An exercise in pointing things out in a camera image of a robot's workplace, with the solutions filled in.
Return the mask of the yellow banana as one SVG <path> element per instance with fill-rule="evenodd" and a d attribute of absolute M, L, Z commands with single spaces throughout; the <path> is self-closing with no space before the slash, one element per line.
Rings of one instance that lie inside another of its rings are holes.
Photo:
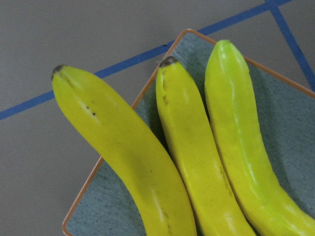
<path fill-rule="evenodd" d="M 219 157 L 199 89 L 173 56 L 159 65 L 156 102 L 170 155 L 205 236 L 252 236 Z"/>
<path fill-rule="evenodd" d="M 194 236 L 193 211 L 169 154 L 143 119 L 106 82 L 59 65 L 52 72 L 56 102 L 80 135 L 122 180 L 149 236 Z"/>
<path fill-rule="evenodd" d="M 218 41 L 205 72 L 205 99 L 218 152 L 237 202 L 262 236 L 312 236 L 315 221 L 281 187 L 260 132 L 249 67 Z"/>

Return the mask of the grey square plate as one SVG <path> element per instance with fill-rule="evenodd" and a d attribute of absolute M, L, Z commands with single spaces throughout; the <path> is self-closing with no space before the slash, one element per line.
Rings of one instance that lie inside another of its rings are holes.
<path fill-rule="evenodd" d="M 273 170 L 297 205 L 315 214 L 315 94 L 247 59 L 260 130 Z M 118 176 L 99 159 L 62 226 L 67 236 L 142 236 L 138 210 Z"/>

